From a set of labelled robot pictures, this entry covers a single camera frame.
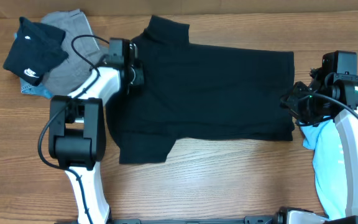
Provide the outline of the black t-shirt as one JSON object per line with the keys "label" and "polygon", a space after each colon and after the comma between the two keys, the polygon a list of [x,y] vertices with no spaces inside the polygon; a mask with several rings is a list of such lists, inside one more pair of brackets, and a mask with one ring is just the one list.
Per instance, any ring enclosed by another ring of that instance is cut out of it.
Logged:
{"label": "black t-shirt", "polygon": [[182,138],[293,139],[280,106],[294,82],[292,52],[192,44],[188,24],[158,16],[133,41],[144,84],[106,105],[120,163],[165,162]]}

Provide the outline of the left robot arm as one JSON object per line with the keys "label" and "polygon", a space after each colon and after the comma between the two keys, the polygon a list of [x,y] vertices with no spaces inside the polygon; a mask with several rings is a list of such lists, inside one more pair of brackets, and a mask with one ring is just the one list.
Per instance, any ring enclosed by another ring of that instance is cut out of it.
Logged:
{"label": "left robot arm", "polygon": [[90,76],[67,96],[50,101],[50,118],[40,136],[48,135],[54,166],[68,176],[78,208],[76,223],[112,223],[101,177],[106,150],[105,104],[133,86],[144,84],[135,43],[112,38],[108,52],[90,63]]}

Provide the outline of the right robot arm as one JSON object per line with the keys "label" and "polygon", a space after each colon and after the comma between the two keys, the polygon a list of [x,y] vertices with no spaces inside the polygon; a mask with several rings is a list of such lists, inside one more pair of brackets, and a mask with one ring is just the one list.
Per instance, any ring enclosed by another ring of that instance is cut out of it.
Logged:
{"label": "right robot arm", "polygon": [[357,54],[335,51],[323,55],[322,66],[310,71],[309,85],[296,82],[280,99],[299,126],[333,120],[339,134],[346,171],[347,201],[343,218],[282,207],[272,223],[358,223],[358,75]]}

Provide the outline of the light blue t-shirt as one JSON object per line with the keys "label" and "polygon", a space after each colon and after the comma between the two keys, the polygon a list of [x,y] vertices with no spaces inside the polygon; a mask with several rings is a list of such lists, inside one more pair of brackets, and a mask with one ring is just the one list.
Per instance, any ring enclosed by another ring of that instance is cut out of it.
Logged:
{"label": "light blue t-shirt", "polygon": [[338,80],[334,119],[318,127],[303,127],[303,145],[314,151],[316,191],[332,219],[358,216],[358,82]]}

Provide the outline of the folded grey trousers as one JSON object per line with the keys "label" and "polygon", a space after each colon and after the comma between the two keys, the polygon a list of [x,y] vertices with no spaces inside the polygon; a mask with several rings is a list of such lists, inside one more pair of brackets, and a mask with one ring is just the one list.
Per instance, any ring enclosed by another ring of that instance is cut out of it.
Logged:
{"label": "folded grey trousers", "polygon": [[91,66],[77,56],[75,51],[96,64],[107,53],[107,48],[91,37],[91,26],[84,12],[79,9],[52,12],[43,17],[41,23],[65,31],[62,49],[68,53],[68,58],[45,74],[42,84],[53,95],[67,95],[90,76]]}

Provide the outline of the folded blue denim garment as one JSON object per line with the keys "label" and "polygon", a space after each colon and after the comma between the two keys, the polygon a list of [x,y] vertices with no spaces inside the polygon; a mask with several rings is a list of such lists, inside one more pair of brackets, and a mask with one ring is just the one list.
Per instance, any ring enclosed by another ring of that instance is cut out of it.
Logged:
{"label": "folded blue denim garment", "polygon": [[42,84],[38,86],[33,86],[30,83],[27,83],[22,78],[19,79],[21,84],[21,93],[26,95],[42,96],[46,99],[51,99],[53,94],[47,90]]}

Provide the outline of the folded black Nike garment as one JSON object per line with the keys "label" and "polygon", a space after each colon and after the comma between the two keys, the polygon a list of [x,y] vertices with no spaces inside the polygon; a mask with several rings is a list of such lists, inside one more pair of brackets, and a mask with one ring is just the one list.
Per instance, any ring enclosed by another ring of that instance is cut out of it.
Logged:
{"label": "folded black Nike garment", "polygon": [[39,85],[46,73],[68,58],[62,49],[65,36],[62,29],[20,17],[16,38],[3,68],[33,86]]}

